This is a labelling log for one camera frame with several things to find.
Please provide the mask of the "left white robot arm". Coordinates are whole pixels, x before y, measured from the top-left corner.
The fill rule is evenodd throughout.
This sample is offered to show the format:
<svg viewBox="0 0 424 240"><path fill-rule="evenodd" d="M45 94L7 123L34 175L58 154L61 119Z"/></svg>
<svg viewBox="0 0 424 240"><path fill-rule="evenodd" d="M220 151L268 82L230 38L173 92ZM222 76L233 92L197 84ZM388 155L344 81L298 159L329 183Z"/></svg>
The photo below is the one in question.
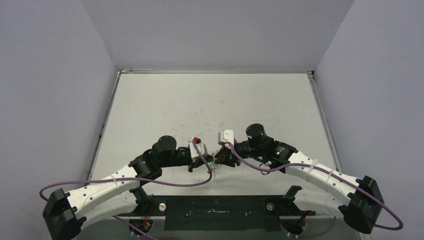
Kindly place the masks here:
<svg viewBox="0 0 424 240"><path fill-rule="evenodd" d="M209 168L212 161L199 138L193 137L187 147L177 147L174 137L164 135L151 149L103 179L85 180L83 187L69 191L63 190L63 182L42 188L39 195L46 201L42 217L53 240L72 240L83 228L105 218L131 212L144 215L149 201L142 186L173 186L157 180L163 168L188 166L192 172L201 165Z"/></svg>

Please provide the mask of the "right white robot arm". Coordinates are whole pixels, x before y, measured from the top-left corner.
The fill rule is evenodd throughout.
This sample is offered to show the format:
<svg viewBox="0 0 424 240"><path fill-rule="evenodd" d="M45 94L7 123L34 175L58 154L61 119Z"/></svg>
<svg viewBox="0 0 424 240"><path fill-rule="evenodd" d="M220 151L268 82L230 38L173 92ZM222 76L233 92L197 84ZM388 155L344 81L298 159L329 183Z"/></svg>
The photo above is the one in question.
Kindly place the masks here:
<svg viewBox="0 0 424 240"><path fill-rule="evenodd" d="M261 172L281 172L321 189L316 192L292 186L294 193L282 201L286 213L321 212L342 218L363 234L370 234L377 227L384 199L376 180L346 175L327 167L295 147L268 136L259 123L249 125L245 132L247 140L242 142L235 140L233 130L218 133L217 142L222 147L215 157L220 164L244 163Z"/></svg>

